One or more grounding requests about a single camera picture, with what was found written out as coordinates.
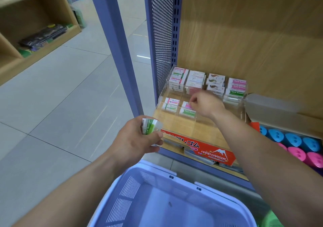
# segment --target red sign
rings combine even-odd
[[[214,145],[206,144],[196,139],[191,139],[167,130],[161,129],[161,131],[180,139],[182,142],[187,144],[198,156],[212,159],[229,166],[231,166],[236,159],[235,155],[228,150],[224,150]]]

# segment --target blue plastic basket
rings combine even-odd
[[[88,227],[256,227],[236,198],[141,160],[117,178]]]

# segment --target hand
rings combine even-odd
[[[140,161],[145,153],[158,152],[158,146],[162,145],[162,132],[153,132],[148,135],[141,133],[141,121],[148,116],[138,116],[129,120],[119,131],[117,137],[106,151],[112,153],[115,160],[123,170],[135,165]]]
[[[190,106],[204,117],[211,120],[225,111],[223,102],[212,92],[201,90],[192,95]]]

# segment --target white mountain logo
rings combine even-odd
[[[222,156],[224,155],[224,156],[225,156],[225,158],[228,160],[228,157],[226,156],[225,150],[223,150],[223,149],[217,149],[217,150],[215,150],[215,151],[211,152],[211,154],[212,154],[212,153],[215,153],[215,152],[220,153]]]

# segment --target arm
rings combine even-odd
[[[145,153],[159,150],[151,145],[163,143],[162,132],[141,134],[143,117],[128,121],[105,153],[59,185],[13,226],[87,226],[112,182]]]
[[[200,91],[190,106],[220,129],[248,179],[285,227],[323,226],[323,178]]]

